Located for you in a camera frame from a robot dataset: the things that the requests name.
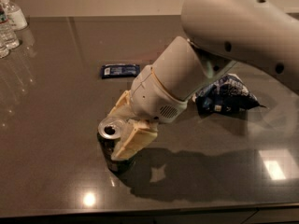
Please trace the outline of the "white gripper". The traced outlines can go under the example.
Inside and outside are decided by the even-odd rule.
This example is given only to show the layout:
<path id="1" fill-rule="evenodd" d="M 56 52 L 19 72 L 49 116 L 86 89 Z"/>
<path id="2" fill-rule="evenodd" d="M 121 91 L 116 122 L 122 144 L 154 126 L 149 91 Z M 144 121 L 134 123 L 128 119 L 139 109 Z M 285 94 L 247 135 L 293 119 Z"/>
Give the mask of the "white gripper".
<path id="1" fill-rule="evenodd" d="M 134 79 L 130 91 L 125 91 L 108 115 L 128 118 L 131 108 L 139 119 L 129 119 L 121 133 L 121 140 L 111 154 L 113 161 L 131 159 L 138 151 L 153 142 L 158 135 L 158 123 L 173 122 L 186 108 L 187 102 L 169 94 L 147 65 Z"/>

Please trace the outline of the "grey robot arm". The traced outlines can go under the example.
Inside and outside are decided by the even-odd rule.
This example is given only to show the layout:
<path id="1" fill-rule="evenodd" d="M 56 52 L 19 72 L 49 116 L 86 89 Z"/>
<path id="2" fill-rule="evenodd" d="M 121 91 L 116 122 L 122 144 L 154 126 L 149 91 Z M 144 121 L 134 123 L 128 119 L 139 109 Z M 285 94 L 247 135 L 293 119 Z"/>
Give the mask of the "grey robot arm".
<path id="1" fill-rule="evenodd" d="M 150 144 L 195 92 L 235 62 L 250 64 L 299 87 L 299 21 L 268 0 L 185 0 L 184 36 L 146 66 L 110 111 L 124 127 L 111 158 L 124 161 Z"/>

